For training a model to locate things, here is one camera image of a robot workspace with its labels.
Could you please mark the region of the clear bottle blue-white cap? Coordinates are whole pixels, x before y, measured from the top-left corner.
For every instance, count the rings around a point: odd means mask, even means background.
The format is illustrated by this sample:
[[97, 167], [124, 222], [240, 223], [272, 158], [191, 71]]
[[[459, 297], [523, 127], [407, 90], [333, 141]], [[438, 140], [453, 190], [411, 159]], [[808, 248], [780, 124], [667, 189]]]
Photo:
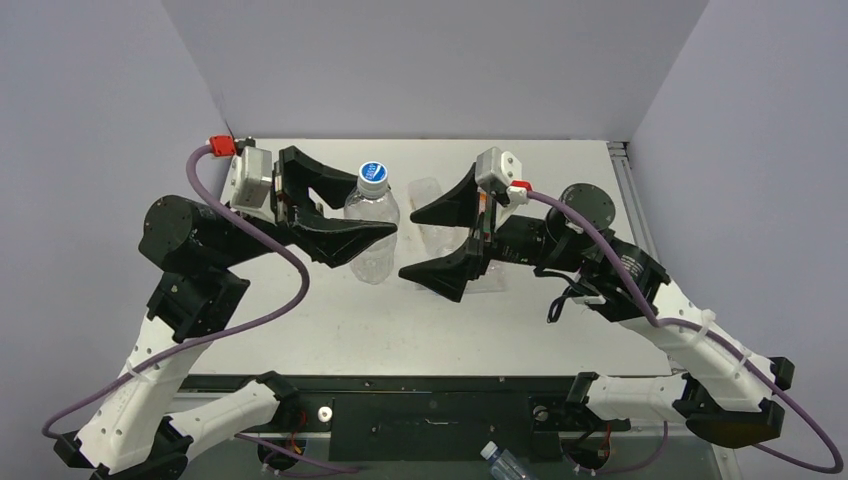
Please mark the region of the clear bottle blue-white cap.
[[398, 202], [389, 184], [387, 167], [377, 161], [363, 163], [343, 208], [344, 218], [367, 221], [370, 226], [391, 224], [395, 230], [375, 241], [350, 264], [354, 276], [367, 284], [378, 285], [394, 270], [397, 230], [400, 222]]

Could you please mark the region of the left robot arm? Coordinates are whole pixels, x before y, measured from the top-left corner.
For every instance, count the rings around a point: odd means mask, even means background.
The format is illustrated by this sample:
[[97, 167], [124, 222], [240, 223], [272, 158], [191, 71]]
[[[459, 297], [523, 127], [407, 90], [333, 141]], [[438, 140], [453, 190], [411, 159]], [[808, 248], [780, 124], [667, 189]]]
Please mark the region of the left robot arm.
[[52, 421], [42, 429], [67, 466], [96, 479], [176, 479], [198, 455], [248, 429], [291, 427], [298, 390], [272, 371], [200, 407], [170, 411], [209, 345], [237, 333], [230, 321], [250, 283], [233, 267], [272, 252], [291, 262], [301, 283], [284, 305], [290, 311], [310, 286], [299, 252], [335, 268], [397, 230], [326, 217], [317, 201], [341, 208], [357, 180], [295, 147], [273, 154], [249, 138], [215, 136], [186, 170], [196, 198], [164, 196], [144, 219], [139, 250], [162, 276], [120, 375], [91, 396], [97, 411], [81, 429], [57, 433]]

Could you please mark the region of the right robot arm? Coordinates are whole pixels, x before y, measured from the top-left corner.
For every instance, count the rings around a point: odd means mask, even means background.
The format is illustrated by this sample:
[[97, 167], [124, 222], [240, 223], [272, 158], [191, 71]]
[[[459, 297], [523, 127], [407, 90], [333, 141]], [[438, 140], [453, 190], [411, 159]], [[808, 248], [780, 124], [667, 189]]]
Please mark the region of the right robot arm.
[[399, 274], [451, 301], [491, 261], [530, 266], [536, 277], [567, 282], [563, 299], [637, 333], [681, 370], [657, 377], [595, 372], [573, 380], [564, 400], [578, 427], [612, 420], [682, 424], [697, 437], [738, 449], [780, 436], [784, 409], [776, 395], [789, 389], [793, 363], [746, 349], [694, 306], [666, 270], [640, 247], [619, 239], [615, 206], [599, 187], [567, 187], [542, 218], [517, 215], [530, 185], [513, 181], [488, 193], [468, 173], [451, 190], [411, 213], [419, 225], [464, 227], [467, 239], [443, 257], [403, 267]]

